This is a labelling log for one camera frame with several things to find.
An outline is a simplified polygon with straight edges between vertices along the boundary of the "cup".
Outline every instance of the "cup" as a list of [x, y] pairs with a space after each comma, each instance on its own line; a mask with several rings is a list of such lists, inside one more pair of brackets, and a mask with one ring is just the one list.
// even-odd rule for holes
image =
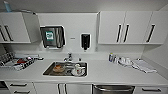
[[126, 64], [126, 65], [131, 65], [131, 60], [130, 60], [130, 58], [126, 58], [126, 59], [125, 59], [125, 64]]

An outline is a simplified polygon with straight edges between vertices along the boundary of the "sink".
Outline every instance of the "sink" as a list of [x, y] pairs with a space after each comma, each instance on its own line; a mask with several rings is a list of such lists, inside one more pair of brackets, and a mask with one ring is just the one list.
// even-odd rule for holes
[[[84, 74], [78, 76], [78, 77], [84, 77], [87, 75], [87, 63], [86, 62], [80, 62], [80, 63], [72, 63], [72, 62], [53, 62], [48, 69], [43, 73], [43, 75], [48, 75], [48, 76], [77, 76], [73, 75], [72, 71], [75, 68], [75, 65], [79, 64], [80, 67], [84, 69]], [[63, 72], [54, 72], [53, 68], [56, 65], [60, 65], [61, 67], [64, 67]]]

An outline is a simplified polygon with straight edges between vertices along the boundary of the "soap dispenser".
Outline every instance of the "soap dispenser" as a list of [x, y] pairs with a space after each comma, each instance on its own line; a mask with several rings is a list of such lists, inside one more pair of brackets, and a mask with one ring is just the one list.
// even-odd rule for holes
[[82, 43], [82, 48], [84, 49], [84, 51], [86, 51], [87, 48], [90, 47], [90, 34], [82, 34], [81, 43]]

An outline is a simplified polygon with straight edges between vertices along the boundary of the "drawer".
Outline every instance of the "drawer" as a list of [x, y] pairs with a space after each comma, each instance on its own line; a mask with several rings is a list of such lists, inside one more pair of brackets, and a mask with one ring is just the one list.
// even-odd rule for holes
[[36, 94], [32, 82], [5, 82], [11, 94]]
[[32, 82], [5, 82], [8, 88], [34, 88]]
[[10, 89], [11, 94], [36, 94], [35, 89]]
[[135, 87], [133, 94], [167, 94], [165, 87]]

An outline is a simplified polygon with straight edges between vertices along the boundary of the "white cabinet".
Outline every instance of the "white cabinet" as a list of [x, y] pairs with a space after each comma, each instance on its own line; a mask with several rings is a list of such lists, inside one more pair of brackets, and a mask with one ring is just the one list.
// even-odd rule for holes
[[1, 27], [7, 39], [7, 41], [3, 39], [5, 42], [0, 41], [1, 43], [8, 43], [9, 41], [10, 43], [31, 43], [40, 39], [37, 15], [11, 12], [0, 13], [0, 18]]
[[11, 94], [36, 94], [32, 82], [5, 82]]
[[92, 85], [34, 83], [37, 94], [92, 94]]
[[0, 43], [10, 43], [7, 32], [4, 28], [3, 22], [0, 19]]
[[102, 11], [99, 44], [163, 44], [168, 32], [166, 11]]
[[168, 33], [168, 12], [154, 11], [144, 38], [144, 44], [163, 44]]
[[67, 94], [92, 94], [92, 85], [66, 84]]
[[119, 44], [122, 33], [125, 12], [101, 11], [99, 13], [99, 44]]
[[142, 44], [151, 11], [100, 12], [99, 44]]
[[142, 44], [151, 15], [151, 11], [127, 11], [121, 43]]
[[165, 87], [135, 87], [133, 94], [168, 94]]
[[34, 83], [37, 94], [60, 94], [56, 83]]

